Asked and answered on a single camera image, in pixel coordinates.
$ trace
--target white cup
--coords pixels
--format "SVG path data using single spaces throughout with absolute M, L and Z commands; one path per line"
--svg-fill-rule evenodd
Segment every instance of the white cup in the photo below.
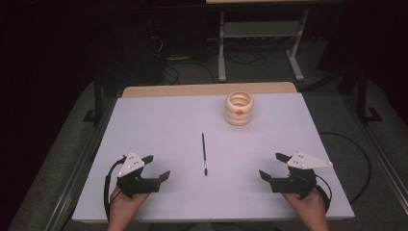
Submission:
M 225 100 L 225 119 L 232 125 L 242 126 L 252 118 L 254 99 L 243 91 L 230 93 Z

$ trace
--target black pen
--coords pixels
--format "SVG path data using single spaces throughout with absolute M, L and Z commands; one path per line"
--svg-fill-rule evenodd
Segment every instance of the black pen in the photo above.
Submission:
M 204 142 L 204 133 L 201 134 L 202 140 L 203 140 L 203 154 L 204 154 L 204 174 L 208 174 L 207 170 L 207 157 L 205 155 L 205 142 Z

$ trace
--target white table surface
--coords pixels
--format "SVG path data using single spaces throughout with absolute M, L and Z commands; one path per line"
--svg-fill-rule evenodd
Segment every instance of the white table surface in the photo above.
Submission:
M 84 222 L 106 221 L 105 176 L 122 155 L 135 150 L 153 155 L 144 178 L 170 170 L 159 192 L 140 207 L 140 221 L 228 221 L 296 218 L 280 193 L 261 179 L 287 177 L 275 153 L 297 150 L 328 160 L 318 131 L 300 93 L 252 94 L 254 111 L 245 126 L 223 117 L 226 95 L 120 98 L 95 157 L 73 215 Z M 204 175 L 201 133 L 205 134 L 209 174 Z M 116 167 L 111 182 L 115 187 Z M 315 169 L 333 191 L 328 218 L 353 218 L 354 213 L 332 167 Z M 327 187 L 318 179 L 327 191 Z

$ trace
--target human hand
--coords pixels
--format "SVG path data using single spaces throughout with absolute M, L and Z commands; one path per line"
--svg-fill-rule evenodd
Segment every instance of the human hand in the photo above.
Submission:
M 329 226 L 326 219 L 324 201 L 318 190 L 313 188 L 302 200 L 291 193 L 282 193 L 291 204 L 299 218 L 311 231 L 327 231 Z
M 111 210 L 108 231 L 122 231 L 135 217 L 140 205 L 150 193 L 135 194 L 129 198 L 123 194 L 118 186 L 111 194 Z

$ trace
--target cable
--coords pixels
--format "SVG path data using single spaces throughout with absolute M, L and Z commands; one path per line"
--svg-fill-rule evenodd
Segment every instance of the cable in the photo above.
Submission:
M 111 184 L 111 175 L 112 172 L 114 171 L 115 167 L 118 165 L 123 165 L 123 163 L 125 163 L 126 157 L 123 156 L 122 159 L 116 161 L 114 163 L 114 165 L 111 167 L 111 169 L 109 170 L 108 175 L 106 175 L 105 177 L 105 186 L 104 186 L 104 191 L 103 191 L 103 202 L 104 202 L 104 206 L 105 206 L 105 214 L 106 214 L 106 218 L 109 220 L 110 217 L 110 210 L 111 210 L 111 203 L 109 201 L 109 186 Z M 111 200 L 114 201 L 114 199 L 120 194 L 121 192 L 119 192 L 117 195 L 115 195 L 115 197 Z
M 369 155 L 364 151 L 363 147 L 361 147 L 357 142 L 353 141 L 352 139 L 350 139 L 350 138 L 348 138 L 348 137 L 346 137 L 346 136 L 343 136 L 343 135 L 338 134 L 338 133 L 331 133 L 331 132 L 321 132 L 321 133 L 319 133 L 319 134 L 320 134 L 320 135 L 332 135 L 332 136 L 337 136 L 337 137 L 341 137 L 341 138 L 344 138 L 344 139 L 350 141 L 351 143 L 353 143 L 354 145 L 356 145 L 356 146 L 358 147 L 358 149 L 360 149 L 361 153 L 363 153 L 364 157 L 366 158 L 367 165 L 368 165 L 368 168 L 369 168 L 369 170 L 368 170 L 368 177 L 367 177 L 367 179 L 366 179 L 366 182 L 365 182 L 363 188 L 357 193 L 357 195 L 356 195 L 354 198 L 352 198 L 351 200 L 349 200 L 349 203 L 350 203 L 350 204 L 353 204 L 353 203 L 354 203 L 358 198 L 360 198 L 360 196 L 366 191 L 367 187 L 369 186 L 370 180 L 371 180 L 371 172 L 372 172 L 372 169 L 371 169 L 371 162 L 370 162 Z
M 322 180 L 322 181 L 324 182 L 324 184 L 326 184 L 327 189 L 329 189 L 329 192 L 330 192 L 329 200 L 331 201 L 331 198 L 332 198 L 332 196 L 333 196 L 333 193 L 332 193 L 332 191 L 331 191 L 331 188 L 330 188 L 329 184 L 327 184 L 327 182 L 326 182 L 321 176 L 316 175 L 316 174 L 315 174 L 315 176 L 317 176 L 320 180 Z

